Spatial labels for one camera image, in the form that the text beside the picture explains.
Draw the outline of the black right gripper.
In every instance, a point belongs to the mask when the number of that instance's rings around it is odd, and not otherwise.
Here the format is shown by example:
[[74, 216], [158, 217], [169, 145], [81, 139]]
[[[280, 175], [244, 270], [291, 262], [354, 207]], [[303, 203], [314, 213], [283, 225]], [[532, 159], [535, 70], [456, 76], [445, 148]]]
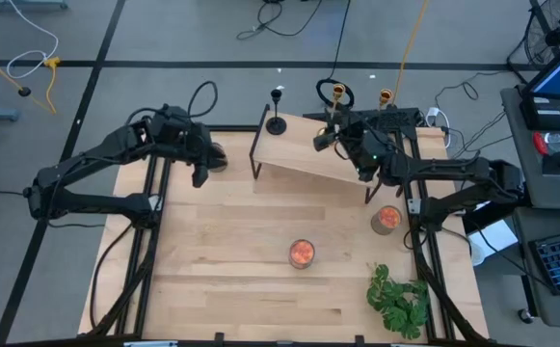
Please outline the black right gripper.
[[344, 161], [354, 166], [359, 181], [371, 181], [380, 168], [380, 159], [387, 150], [382, 135], [367, 129], [362, 120], [350, 120], [346, 110], [326, 116], [327, 126], [313, 138], [313, 147], [317, 152], [328, 147]]

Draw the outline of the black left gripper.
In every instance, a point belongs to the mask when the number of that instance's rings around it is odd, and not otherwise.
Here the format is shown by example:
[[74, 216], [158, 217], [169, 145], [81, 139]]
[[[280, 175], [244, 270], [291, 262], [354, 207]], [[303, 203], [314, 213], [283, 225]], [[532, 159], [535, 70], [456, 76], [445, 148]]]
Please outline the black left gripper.
[[[214, 142], [212, 146], [216, 151], [225, 154], [224, 147]], [[208, 129], [201, 123], [194, 122], [188, 130], [185, 139], [185, 149], [187, 151], [187, 165], [194, 166], [192, 173], [192, 183], [195, 188], [200, 188], [208, 178], [209, 171], [209, 149], [211, 140]], [[225, 155], [212, 156], [210, 163], [227, 163]]]

